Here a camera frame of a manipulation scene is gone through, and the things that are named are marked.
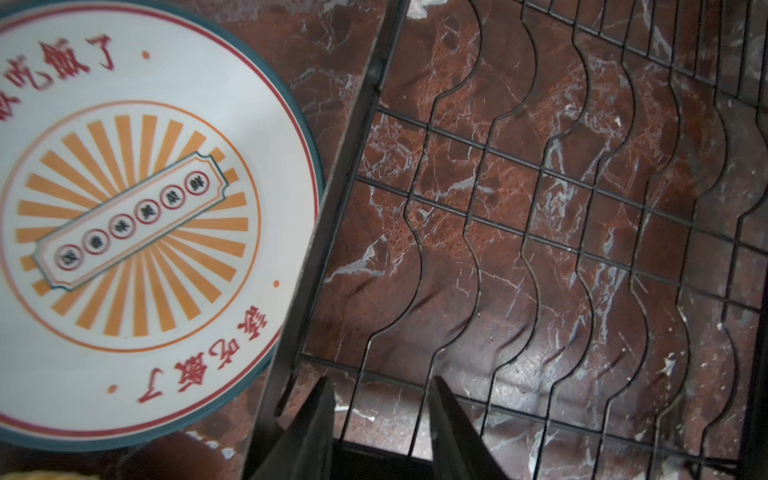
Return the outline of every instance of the red line border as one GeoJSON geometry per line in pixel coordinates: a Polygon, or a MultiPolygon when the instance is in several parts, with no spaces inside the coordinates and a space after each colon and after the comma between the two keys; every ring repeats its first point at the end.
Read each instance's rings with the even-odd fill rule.
{"type": "MultiPolygon", "coordinates": [[[[51,7],[51,10],[46,12],[39,12],[34,15],[28,15],[23,18],[19,18],[15,21],[9,22],[5,26],[0,27],[0,33],[5,33],[7,31],[10,31],[14,28],[17,28],[23,24],[32,22],[34,20],[37,20],[39,18],[44,18],[48,16],[53,15],[60,15],[64,13],[71,13],[71,12],[82,12],[82,11],[107,11],[107,12],[127,12],[134,15],[144,15],[148,17],[154,17],[158,18],[160,20],[165,20],[171,23],[175,23],[177,25],[183,26],[185,28],[188,28],[192,31],[195,31],[199,35],[203,35],[204,37],[209,38],[210,40],[215,41],[219,46],[227,49],[231,54],[235,55],[237,58],[240,59],[244,64],[248,65],[250,69],[261,78],[261,80],[270,88],[272,93],[277,97],[277,99],[280,101],[280,104],[283,106],[283,109],[288,114],[288,117],[290,118],[291,122],[293,123],[293,127],[296,129],[297,134],[299,135],[299,138],[301,139],[302,147],[304,149],[304,155],[306,157],[307,164],[310,167],[310,172],[312,174],[312,190],[313,190],[313,196],[314,196],[314,205],[315,205],[315,219],[317,219],[318,210],[319,210],[319,201],[317,196],[317,172],[315,170],[315,166],[312,162],[312,155],[310,154],[310,149],[307,146],[306,138],[301,131],[301,128],[296,121],[296,117],[293,115],[293,112],[290,110],[288,105],[285,102],[285,99],[280,94],[280,92],[275,88],[274,84],[270,79],[264,75],[264,73],[258,68],[257,65],[255,65],[248,57],[243,55],[242,52],[237,50],[234,46],[230,45],[229,42],[225,41],[223,38],[219,37],[218,35],[214,34],[211,31],[208,31],[205,28],[201,28],[199,25],[195,25],[192,22],[189,22],[183,18],[180,18],[170,12],[160,12],[155,9],[151,9],[151,7],[145,7],[145,6],[116,6],[116,5],[76,5],[71,7],[51,7]]],[[[207,403],[213,401],[215,398],[221,396],[224,394],[230,387],[232,387],[238,380],[243,378],[253,367],[256,366],[256,364],[264,357],[264,355],[272,348],[274,343],[277,341],[277,338],[280,336],[280,330],[275,334],[275,336],[270,340],[270,343],[267,344],[267,346],[261,351],[261,353],[258,355],[257,358],[255,358],[254,361],[252,361],[247,368],[245,368],[242,372],[240,372],[235,378],[231,379],[226,385],[218,389],[216,392],[212,393],[208,397],[200,400],[199,402],[194,403],[191,406],[188,406],[185,409],[179,410],[177,412],[171,413],[170,415],[166,415],[165,417],[161,417],[159,419],[151,420],[149,422],[144,422],[138,425],[133,425],[129,427],[121,427],[119,429],[106,429],[106,430],[67,430],[67,429],[52,429],[48,427],[41,427],[38,425],[33,425],[31,423],[23,422],[20,420],[13,419],[11,417],[8,417],[7,415],[4,415],[0,412],[0,422],[5,423],[6,425],[10,425],[13,427],[16,427],[17,429],[23,429],[29,432],[37,432],[44,435],[51,435],[51,436],[58,436],[58,437],[69,437],[69,438],[78,438],[78,439],[84,439],[84,438],[92,438],[92,439],[98,439],[103,437],[111,437],[111,436],[118,436],[128,433],[136,433],[140,432],[142,430],[150,429],[155,426],[163,425],[165,423],[169,423],[175,419],[178,419],[179,417],[186,415],[187,413],[190,413],[194,410],[199,409],[202,406],[205,406],[207,403]]]]}
{"type": "Polygon", "coordinates": [[[204,406],[205,404],[214,400],[216,397],[220,396],[222,393],[226,392],[238,380],[243,378],[251,369],[253,369],[253,367],[256,366],[256,364],[264,357],[264,355],[266,355],[266,353],[270,350],[272,345],[274,345],[275,342],[277,341],[277,338],[280,336],[281,330],[282,329],[278,330],[277,333],[275,333],[275,336],[272,337],[270,342],[267,344],[266,348],[261,351],[259,356],[256,357],[248,365],[248,367],[245,368],[245,370],[240,372],[235,378],[231,379],[226,385],[218,389],[216,392],[211,393],[209,396],[205,397],[204,399],[194,403],[193,405],[190,405],[185,409],[179,410],[178,412],[171,413],[169,415],[166,415],[165,417],[161,417],[156,420],[150,420],[149,422],[139,423],[138,425],[133,425],[130,427],[120,427],[119,429],[107,429],[107,430],[51,429],[49,427],[41,427],[38,425],[33,425],[31,423],[23,422],[21,420],[12,419],[11,417],[3,415],[2,413],[0,413],[0,421],[8,425],[14,426],[17,429],[24,429],[29,432],[37,432],[37,433],[42,433],[44,435],[51,435],[51,436],[58,436],[58,437],[64,436],[64,437],[70,437],[70,438],[76,438],[76,439],[86,439],[86,438],[98,439],[98,437],[118,436],[126,433],[136,433],[142,430],[150,429],[152,427],[159,426],[164,423],[168,423],[172,420],[177,419],[182,415],[186,415],[189,412],[197,410],[200,407],[204,406]]]}

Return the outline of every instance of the ticket-shaped label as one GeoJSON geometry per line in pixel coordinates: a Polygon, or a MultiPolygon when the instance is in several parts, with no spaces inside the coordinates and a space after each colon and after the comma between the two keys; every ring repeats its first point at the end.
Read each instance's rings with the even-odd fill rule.
{"type": "Polygon", "coordinates": [[[35,261],[73,290],[224,200],[227,185],[212,157],[192,154],[41,238],[35,261]]]}

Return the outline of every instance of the plate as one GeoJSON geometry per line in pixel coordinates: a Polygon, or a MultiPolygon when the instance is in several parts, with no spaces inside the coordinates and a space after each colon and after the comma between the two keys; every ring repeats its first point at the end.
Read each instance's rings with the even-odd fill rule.
{"type": "Polygon", "coordinates": [[[0,16],[0,439],[87,451],[266,368],[322,194],[287,88],[165,5],[0,16]]]}

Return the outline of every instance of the orange stripe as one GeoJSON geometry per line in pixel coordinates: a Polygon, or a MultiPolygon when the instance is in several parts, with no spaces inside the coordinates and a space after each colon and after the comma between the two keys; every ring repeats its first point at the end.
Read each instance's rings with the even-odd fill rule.
{"type": "Polygon", "coordinates": [[[104,327],[104,335],[120,335],[120,327],[123,325],[123,313],[125,311],[125,297],[128,293],[128,277],[131,275],[131,269],[134,266],[134,259],[130,258],[123,263],[123,273],[120,275],[118,289],[114,293],[112,307],[109,309],[107,325],[104,327]]]}
{"type": "Polygon", "coordinates": [[[54,207],[53,205],[20,200],[16,213],[22,217],[63,218],[71,220],[80,217],[84,212],[82,210],[72,210],[71,208],[54,207]]]}
{"type": "Polygon", "coordinates": [[[236,232],[248,231],[248,219],[238,218],[195,218],[184,224],[187,228],[205,228],[208,230],[234,230],[236,232]]]}
{"type": "Polygon", "coordinates": [[[47,178],[40,177],[37,174],[31,174],[29,176],[29,180],[27,180],[27,188],[88,209],[98,206],[98,202],[94,202],[90,198],[76,194],[72,190],[56,184],[47,178]]]}
{"type": "Polygon", "coordinates": [[[219,289],[208,280],[205,280],[205,277],[200,275],[200,273],[192,268],[189,263],[183,261],[164,241],[159,242],[157,246],[160,247],[165,256],[176,265],[176,268],[181,270],[184,276],[195,285],[195,288],[205,295],[205,298],[207,298],[209,302],[213,303],[221,296],[219,289]]]}
{"type": "Polygon", "coordinates": [[[48,282],[45,281],[45,278],[34,282],[32,287],[35,289],[35,292],[37,292],[39,296],[43,296],[51,291],[51,286],[48,285],[48,282]]]}
{"type": "Polygon", "coordinates": [[[96,315],[98,315],[98,311],[101,309],[101,305],[107,298],[107,292],[109,291],[109,287],[112,286],[114,276],[117,273],[118,269],[109,269],[107,275],[104,276],[104,279],[101,281],[101,285],[98,286],[93,296],[91,296],[91,301],[88,302],[88,305],[85,306],[85,310],[83,310],[83,313],[80,314],[80,317],[78,318],[78,321],[75,323],[75,325],[84,329],[91,329],[94,321],[96,320],[96,315]]]}
{"type": "Polygon", "coordinates": [[[225,198],[223,202],[219,202],[208,209],[209,212],[216,210],[227,210],[229,208],[245,207],[247,205],[245,194],[240,192],[238,194],[230,195],[225,198]]]}
{"type": "Polygon", "coordinates": [[[221,153],[221,150],[219,150],[219,147],[214,148],[214,151],[210,152],[209,155],[214,158],[216,163],[220,164],[224,161],[224,154],[221,153]]]}
{"type": "Polygon", "coordinates": [[[123,182],[123,174],[118,167],[118,161],[114,158],[114,152],[112,146],[109,144],[109,138],[107,137],[107,131],[104,129],[104,124],[101,121],[95,121],[88,124],[88,131],[91,132],[91,136],[96,142],[101,157],[104,158],[104,162],[107,164],[109,173],[112,174],[112,180],[117,184],[118,190],[125,190],[125,182],[123,182]]]}
{"type": "Polygon", "coordinates": [[[109,181],[101,167],[98,166],[96,160],[91,156],[91,152],[83,145],[77,134],[69,134],[61,142],[78,158],[83,167],[94,176],[108,194],[112,197],[118,194],[118,191],[114,189],[114,185],[109,181]]]}
{"type": "Polygon", "coordinates": [[[80,172],[72,168],[70,164],[62,160],[61,157],[52,151],[43,155],[43,158],[41,158],[40,161],[46,167],[91,194],[97,200],[102,202],[109,200],[109,197],[107,197],[103,191],[99,190],[96,185],[93,185],[87,178],[80,175],[80,172]]]}
{"type": "Polygon", "coordinates": [[[160,270],[163,271],[163,275],[165,275],[165,280],[168,281],[170,289],[174,291],[176,300],[179,301],[181,309],[184,311],[187,319],[192,320],[194,317],[200,315],[200,309],[197,308],[197,304],[192,300],[192,297],[189,292],[187,292],[187,289],[184,288],[184,285],[181,280],[179,280],[179,277],[176,276],[174,270],[170,268],[170,265],[168,265],[168,262],[165,260],[165,257],[163,257],[160,250],[155,247],[150,249],[150,251],[152,252],[154,261],[157,262],[157,265],[160,266],[160,270]]]}
{"type": "Polygon", "coordinates": [[[88,289],[88,285],[90,284],[91,282],[88,281],[80,285],[75,290],[65,293],[64,295],[59,297],[58,300],[56,300],[56,303],[54,303],[51,308],[61,316],[66,315],[69,309],[72,308],[74,303],[78,301],[78,299],[83,295],[83,293],[85,293],[85,290],[88,289]]]}
{"type": "Polygon", "coordinates": [[[168,306],[168,299],[165,297],[163,284],[160,282],[160,277],[157,275],[157,269],[154,268],[151,257],[147,254],[144,256],[144,259],[147,261],[147,273],[149,274],[152,296],[157,307],[157,315],[160,317],[160,329],[167,332],[176,328],[176,320],[174,320],[174,314],[168,306]]]}
{"type": "Polygon", "coordinates": [[[32,255],[27,255],[26,257],[22,257],[22,268],[24,269],[25,272],[31,272],[37,267],[38,267],[38,264],[35,263],[35,259],[32,258],[32,255]]]}
{"type": "Polygon", "coordinates": [[[238,180],[240,179],[240,178],[237,176],[237,172],[235,171],[235,169],[234,169],[234,168],[230,168],[229,170],[225,171],[225,172],[224,172],[224,178],[226,178],[226,179],[227,179],[227,183],[228,183],[229,185],[231,185],[231,184],[235,183],[236,181],[238,181],[238,180]]]}
{"type": "Polygon", "coordinates": [[[165,131],[165,137],[163,138],[163,144],[160,147],[160,153],[157,156],[157,162],[154,164],[154,173],[163,170],[168,163],[170,153],[176,146],[176,141],[179,139],[182,125],[171,120],[168,124],[168,129],[165,131]]]}
{"type": "MultiPolygon", "coordinates": [[[[136,183],[136,172],[134,172],[134,139],[131,135],[131,118],[127,115],[121,115],[114,118],[114,126],[118,129],[118,139],[120,139],[120,152],[123,154],[123,168],[125,168],[126,183],[131,186],[136,183]]],[[[121,190],[125,190],[123,184],[118,185],[121,190]]]]}
{"type": "Polygon", "coordinates": [[[200,235],[199,233],[187,232],[185,230],[174,230],[170,232],[170,235],[234,255],[235,257],[242,257],[245,253],[245,243],[233,242],[232,240],[225,240],[223,238],[209,237],[208,235],[200,235]]]}
{"type": "Polygon", "coordinates": [[[200,150],[200,147],[203,146],[205,140],[206,138],[200,132],[194,132],[190,140],[187,142],[187,145],[185,145],[184,149],[181,151],[179,160],[200,150]]]}
{"type": "Polygon", "coordinates": [[[56,230],[56,227],[17,228],[16,243],[36,242],[54,230],[56,230]]]}
{"type": "Polygon", "coordinates": [[[141,152],[139,152],[139,181],[149,177],[149,164],[152,161],[152,146],[154,131],[157,128],[157,117],[144,115],[141,118],[141,152]]]}
{"type": "Polygon", "coordinates": [[[134,280],[134,336],[147,336],[147,301],[144,293],[144,261],[147,254],[136,256],[136,279],[134,280]]]}
{"type": "Polygon", "coordinates": [[[176,250],[179,250],[187,257],[190,257],[192,260],[206,267],[211,272],[225,279],[227,282],[232,281],[235,273],[237,273],[236,269],[227,265],[226,263],[220,262],[219,260],[216,260],[215,258],[210,257],[205,253],[186,245],[185,243],[181,243],[175,238],[165,237],[164,241],[176,250]]]}

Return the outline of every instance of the orange sunburst pattern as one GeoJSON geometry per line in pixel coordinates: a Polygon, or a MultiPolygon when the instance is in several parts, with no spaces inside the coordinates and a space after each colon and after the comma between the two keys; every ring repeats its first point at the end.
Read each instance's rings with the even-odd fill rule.
{"type": "Polygon", "coordinates": [[[15,206],[25,252],[16,262],[43,320],[77,327],[62,327],[66,336],[149,339],[217,315],[244,281],[258,238],[256,191],[237,152],[211,129],[163,111],[99,115],[57,135],[27,160],[15,206]],[[37,240],[196,151],[220,165],[225,200],[77,289],[50,288],[31,256],[37,240]]]}

